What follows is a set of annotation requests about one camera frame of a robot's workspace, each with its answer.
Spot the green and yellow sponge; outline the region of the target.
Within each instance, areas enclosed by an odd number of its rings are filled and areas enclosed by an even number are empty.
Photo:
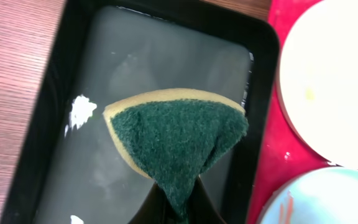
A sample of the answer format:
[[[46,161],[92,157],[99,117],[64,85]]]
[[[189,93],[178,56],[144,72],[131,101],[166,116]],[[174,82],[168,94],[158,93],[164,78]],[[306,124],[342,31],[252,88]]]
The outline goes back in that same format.
[[[245,109],[203,90],[171,88],[107,105],[104,120],[124,161],[165,193],[179,222],[200,174],[246,136]]]

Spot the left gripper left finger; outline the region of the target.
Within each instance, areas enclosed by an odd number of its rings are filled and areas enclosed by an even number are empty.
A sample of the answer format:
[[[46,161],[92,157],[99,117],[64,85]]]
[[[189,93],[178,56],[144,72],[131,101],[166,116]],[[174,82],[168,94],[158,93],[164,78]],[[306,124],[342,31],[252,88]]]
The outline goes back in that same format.
[[[149,194],[130,220],[129,224],[174,224],[175,212],[172,210],[164,191],[153,184]]]

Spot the red plastic tray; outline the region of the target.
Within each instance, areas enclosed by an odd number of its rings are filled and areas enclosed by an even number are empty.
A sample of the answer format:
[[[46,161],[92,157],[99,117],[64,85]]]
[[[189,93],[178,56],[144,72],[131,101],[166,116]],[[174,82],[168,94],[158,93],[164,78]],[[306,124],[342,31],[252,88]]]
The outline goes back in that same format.
[[[286,38],[295,22],[305,11],[319,2],[321,1],[307,0],[274,1],[272,3],[268,22],[279,37],[280,57]],[[273,193],[288,181],[317,169],[344,167],[320,156],[294,131],[287,120],[280,99],[279,71],[280,58],[254,180],[248,223],[258,223],[257,220]]]

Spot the white round plate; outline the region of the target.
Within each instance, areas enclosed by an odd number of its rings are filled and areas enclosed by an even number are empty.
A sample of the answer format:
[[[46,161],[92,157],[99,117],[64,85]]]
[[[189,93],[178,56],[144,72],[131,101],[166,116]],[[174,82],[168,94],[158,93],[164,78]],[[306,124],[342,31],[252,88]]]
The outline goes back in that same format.
[[[297,135],[325,159],[358,169],[358,0],[324,0],[298,18],[278,89]]]

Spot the black rectangular tray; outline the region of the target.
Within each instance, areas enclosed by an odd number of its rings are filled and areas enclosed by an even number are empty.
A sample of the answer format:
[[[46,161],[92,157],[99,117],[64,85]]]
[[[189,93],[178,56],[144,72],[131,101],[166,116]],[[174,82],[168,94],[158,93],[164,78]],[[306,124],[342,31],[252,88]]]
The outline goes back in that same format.
[[[201,180],[227,223],[249,209],[279,53],[272,27],[201,1],[68,1],[1,223],[128,223],[153,182],[114,147],[115,101],[195,88],[245,106],[249,131]]]

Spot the light blue plate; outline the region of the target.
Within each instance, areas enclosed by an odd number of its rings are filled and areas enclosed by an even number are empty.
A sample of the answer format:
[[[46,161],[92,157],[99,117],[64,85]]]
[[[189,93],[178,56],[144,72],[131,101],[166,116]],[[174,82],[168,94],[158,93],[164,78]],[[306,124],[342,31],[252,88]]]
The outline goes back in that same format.
[[[327,167],[300,175],[273,193],[260,224],[358,224],[358,170]]]

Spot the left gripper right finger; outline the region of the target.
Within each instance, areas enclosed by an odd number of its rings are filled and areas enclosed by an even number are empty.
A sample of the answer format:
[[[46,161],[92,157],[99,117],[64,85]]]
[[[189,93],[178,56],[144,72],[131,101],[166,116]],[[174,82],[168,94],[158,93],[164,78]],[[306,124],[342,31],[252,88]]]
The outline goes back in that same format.
[[[199,177],[188,199],[187,212],[189,224],[226,224],[213,207]]]

